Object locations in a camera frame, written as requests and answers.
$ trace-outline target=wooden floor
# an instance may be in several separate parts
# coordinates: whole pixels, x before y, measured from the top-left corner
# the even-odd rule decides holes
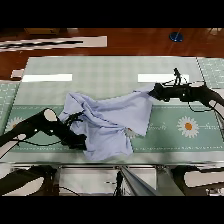
[[[179,30],[184,36],[183,42],[172,42],[169,34]],[[29,57],[39,56],[148,55],[224,58],[222,28],[62,28],[58,36],[30,36],[19,28],[0,32],[0,42],[76,36],[107,36],[108,47],[1,52],[0,80],[10,80],[12,70],[25,68]]]

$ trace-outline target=white flower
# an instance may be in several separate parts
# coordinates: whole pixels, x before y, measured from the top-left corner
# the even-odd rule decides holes
[[[125,134],[127,137],[129,137],[130,139],[135,138],[138,136],[138,134],[136,134],[134,131],[132,131],[130,128],[125,128]]]
[[[194,138],[199,133],[199,127],[194,118],[182,117],[179,119],[177,127],[179,131],[182,131],[182,135],[185,135],[185,137]]]
[[[21,121],[23,121],[23,118],[21,117],[14,117],[13,119],[11,119],[11,121],[8,122],[5,128],[5,132],[11,131]]]

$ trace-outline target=cloth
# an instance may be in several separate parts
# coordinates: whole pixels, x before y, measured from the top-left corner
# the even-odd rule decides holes
[[[132,93],[106,99],[93,100],[81,93],[69,92],[59,119],[64,122],[69,115],[83,112],[71,125],[71,130],[87,136],[85,156],[89,160],[104,160],[120,154],[130,155],[133,150],[130,138],[125,135],[129,128],[145,136],[152,108],[147,94],[155,84],[149,84]]]

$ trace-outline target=light blue cloth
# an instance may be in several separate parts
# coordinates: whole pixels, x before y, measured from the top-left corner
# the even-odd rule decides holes
[[[132,93],[107,100],[93,100],[81,93],[70,92],[66,96],[64,110],[59,115],[63,122],[69,115],[83,112],[83,122],[74,121],[71,130],[85,134],[89,160],[104,160],[120,154],[130,155],[133,150],[125,129],[145,136],[152,108],[147,94],[155,84],[149,84]]]

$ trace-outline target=yellow flower center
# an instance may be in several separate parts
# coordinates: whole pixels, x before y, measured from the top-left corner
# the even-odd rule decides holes
[[[186,123],[185,124],[185,128],[187,129],[187,130],[192,130],[192,124],[190,124],[190,123]]]

